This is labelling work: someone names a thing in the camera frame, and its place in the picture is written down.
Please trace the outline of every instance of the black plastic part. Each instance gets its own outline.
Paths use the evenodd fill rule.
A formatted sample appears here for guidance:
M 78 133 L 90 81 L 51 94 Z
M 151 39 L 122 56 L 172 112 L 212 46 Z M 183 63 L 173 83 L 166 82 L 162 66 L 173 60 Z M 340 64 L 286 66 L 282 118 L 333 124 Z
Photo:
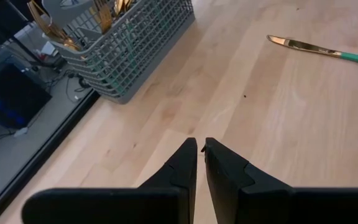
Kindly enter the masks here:
M 50 189 L 22 210 L 25 224 L 193 223 L 197 144 L 187 139 L 137 189 Z
M 204 150 L 209 191 L 219 224 L 287 222 L 290 186 L 213 138 L 206 139 Z
M 292 188 L 213 138 L 203 151 L 219 224 L 358 223 L 358 189 Z

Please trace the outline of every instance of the utensil basket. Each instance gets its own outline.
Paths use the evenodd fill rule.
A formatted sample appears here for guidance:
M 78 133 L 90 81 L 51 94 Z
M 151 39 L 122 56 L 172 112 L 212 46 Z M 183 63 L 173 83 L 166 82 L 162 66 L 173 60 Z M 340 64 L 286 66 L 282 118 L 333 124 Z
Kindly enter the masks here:
M 98 93 L 121 104 L 133 97 L 195 19 L 191 0 L 134 1 L 104 35 L 92 8 L 70 16 L 72 21 L 59 25 L 81 50 L 51 43 Z

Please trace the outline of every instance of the gold cutlery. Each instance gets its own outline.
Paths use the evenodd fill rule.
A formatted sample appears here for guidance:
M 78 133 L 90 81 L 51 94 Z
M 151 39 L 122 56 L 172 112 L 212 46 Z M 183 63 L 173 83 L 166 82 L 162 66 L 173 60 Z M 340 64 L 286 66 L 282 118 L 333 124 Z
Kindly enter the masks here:
M 332 57 L 342 58 L 342 59 L 345 59 L 345 60 L 351 60 L 353 62 L 358 62 L 358 55 L 357 54 L 352 54 L 352 53 L 347 53 L 347 52 L 340 52 L 338 50 L 326 49 L 324 47 L 319 47 L 319 46 L 316 46 L 316 45 L 307 44 L 307 43 L 300 42 L 300 41 L 297 41 L 297 40 L 291 40 L 291 39 L 286 39 L 286 38 L 282 38 L 282 37 L 276 37 L 276 36 L 273 36 L 273 35 L 268 35 L 267 38 L 268 38 L 268 40 L 270 40 L 273 43 L 280 44 L 282 46 L 286 46 L 286 47 L 289 47 L 289 48 L 292 48 L 292 49 L 297 49 L 297 50 L 302 50 L 302 51 L 307 51 L 307 52 L 313 52 L 313 53 L 328 55 L 328 56 L 332 56 Z
M 129 8 L 131 7 L 132 4 L 132 0 L 124 0 L 124 9 L 125 11 L 128 11 Z
M 93 0 L 93 3 L 100 18 L 102 34 L 105 34 L 111 28 L 112 24 L 110 8 L 106 0 Z
M 117 17 L 120 15 L 121 11 L 124 10 L 123 6 L 124 6 L 124 0 L 115 0 L 114 11 Z
M 34 0 L 28 2 L 27 5 L 34 18 L 34 21 L 38 24 L 44 34 L 47 35 L 51 40 L 59 42 L 73 50 L 80 49 L 77 45 L 75 45 L 74 41 L 69 36 L 67 36 L 67 34 L 56 24 L 47 24 L 44 19 L 41 18 L 41 15 L 39 14 L 38 10 L 45 14 L 47 20 L 50 21 L 50 18 L 47 16 L 48 14 L 36 2 L 34 2 Z
M 102 22 L 101 22 L 101 20 L 100 20 L 100 18 L 99 18 L 98 13 L 95 11 L 94 6 L 93 6 L 93 7 L 90 7 L 89 11 L 90 11 L 91 15 L 94 17 L 94 19 L 96 20 L 96 22 L 97 22 L 98 24 L 101 24 Z

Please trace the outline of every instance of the floor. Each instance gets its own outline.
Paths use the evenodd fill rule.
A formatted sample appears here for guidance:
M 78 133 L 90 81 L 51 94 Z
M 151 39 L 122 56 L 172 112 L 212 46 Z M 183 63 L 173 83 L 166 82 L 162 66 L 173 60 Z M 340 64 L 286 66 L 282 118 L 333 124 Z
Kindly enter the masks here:
M 8 136 L 0 140 L 0 193 L 78 104 L 66 97 L 66 84 L 67 77 L 52 88 L 52 99 L 34 116 L 29 123 L 27 134 Z M 69 81 L 68 93 L 71 100 L 74 100 L 75 95 L 82 98 L 90 91 L 88 89 L 75 93 L 74 90 L 79 87 L 77 79 Z M 4 133 L 7 133 L 7 130 L 0 126 L 0 134 Z
M 28 49 L 42 49 L 46 40 L 40 38 L 42 31 L 36 24 L 26 26 L 19 31 L 15 37 L 18 38 Z M 25 52 L 15 43 L 6 43 L 6 49 L 12 51 L 16 59 L 20 60 L 25 66 L 30 67 L 27 60 L 32 60 Z M 63 67 L 61 74 L 56 73 L 50 68 L 40 68 L 34 75 L 41 80 L 52 80 L 59 75 L 63 75 L 66 69 L 71 68 L 66 65 Z M 67 86 L 67 77 L 61 79 L 51 90 L 52 99 L 29 123 L 29 131 L 25 135 L 18 137 L 8 136 L 0 140 L 0 193 L 4 190 L 12 179 L 21 171 L 29 159 L 37 153 L 46 140 L 61 125 L 65 118 L 78 104 L 73 102 L 75 96 L 79 99 L 84 97 L 90 89 L 81 93 L 75 93 L 74 90 L 79 88 L 78 79 L 73 78 Z M 0 125 L 0 134 L 7 133 L 8 130 Z
M 137 187 L 190 136 L 294 186 L 358 187 L 358 64 L 265 36 L 358 53 L 358 1 L 196 0 L 196 22 L 127 105 L 100 99 L 1 215 L 51 187 Z M 216 223 L 199 153 L 194 223 Z

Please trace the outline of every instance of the knife blade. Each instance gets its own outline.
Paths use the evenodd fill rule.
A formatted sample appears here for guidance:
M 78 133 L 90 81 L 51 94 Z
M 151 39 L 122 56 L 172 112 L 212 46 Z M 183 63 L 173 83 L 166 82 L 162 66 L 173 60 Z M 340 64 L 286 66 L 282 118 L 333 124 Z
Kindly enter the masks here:
M 332 56 L 332 57 L 342 58 L 345 60 L 351 60 L 353 62 L 358 62 L 357 54 L 340 52 L 338 50 L 331 50 L 331 49 L 319 47 L 319 46 L 316 46 L 313 44 L 308 44 L 308 43 L 304 43 L 304 42 L 292 40 L 292 39 L 286 39 L 283 37 L 277 37 L 274 35 L 268 35 L 267 39 L 275 44 L 289 47 L 291 49 L 302 50 L 302 51 L 306 51 L 306 52 L 313 52 L 313 53 L 317 53 L 317 54 L 323 54 L 323 55 L 328 55 L 328 56 Z

